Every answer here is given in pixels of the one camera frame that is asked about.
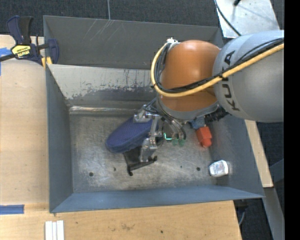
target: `orange object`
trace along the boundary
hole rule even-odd
[[[201,146],[208,148],[212,145],[212,135],[208,126],[200,127],[195,133]]]

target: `gray carpet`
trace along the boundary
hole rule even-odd
[[[285,0],[271,3],[279,27],[284,30]],[[44,34],[43,15],[219,27],[213,0],[0,0],[0,34],[7,34],[6,21],[14,15],[34,17],[34,36]],[[284,158],[284,124],[257,125],[272,166]],[[284,180],[276,185],[276,190],[284,213]],[[241,225],[243,240],[273,239],[262,200],[248,200],[245,211]]]

